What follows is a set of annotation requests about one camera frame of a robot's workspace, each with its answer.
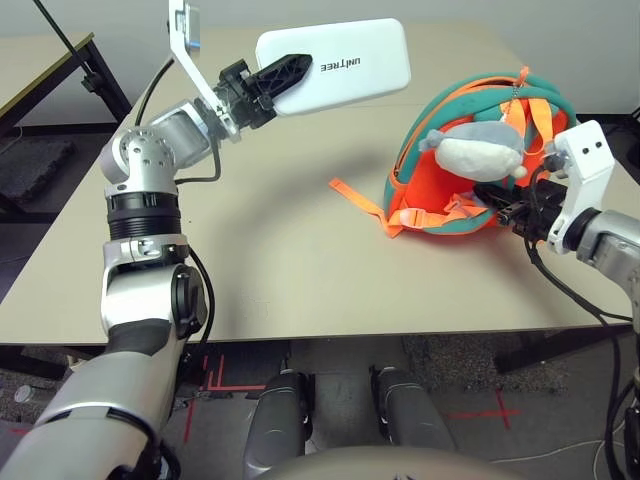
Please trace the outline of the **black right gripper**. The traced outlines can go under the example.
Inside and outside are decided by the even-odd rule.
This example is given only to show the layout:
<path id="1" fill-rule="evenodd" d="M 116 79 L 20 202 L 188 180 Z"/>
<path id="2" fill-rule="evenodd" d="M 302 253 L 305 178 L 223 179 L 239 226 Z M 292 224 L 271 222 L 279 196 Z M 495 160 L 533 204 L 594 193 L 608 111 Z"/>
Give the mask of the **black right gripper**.
<path id="1" fill-rule="evenodd" d="M 528 240 L 546 240 L 559 216 L 567 187 L 550 180 L 536 183 L 536 202 L 528 187 L 505 188 L 494 184 L 476 184 L 475 196 L 486 205 L 508 205 L 497 211 L 499 223 L 512 223 L 512 231 Z"/>

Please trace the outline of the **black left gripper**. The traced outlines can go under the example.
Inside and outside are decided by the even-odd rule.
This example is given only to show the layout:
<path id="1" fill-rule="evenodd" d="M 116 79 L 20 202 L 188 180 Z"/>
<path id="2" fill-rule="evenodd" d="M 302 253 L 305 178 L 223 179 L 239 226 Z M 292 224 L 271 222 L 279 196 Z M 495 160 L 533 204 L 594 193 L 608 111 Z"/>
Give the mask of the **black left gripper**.
<path id="1" fill-rule="evenodd" d="M 287 54 L 257 73 L 244 59 L 223 69 L 213 91 L 228 107 L 238 128 L 258 129 L 275 118 L 274 99 L 302 81 L 311 67 L 309 54 Z"/>

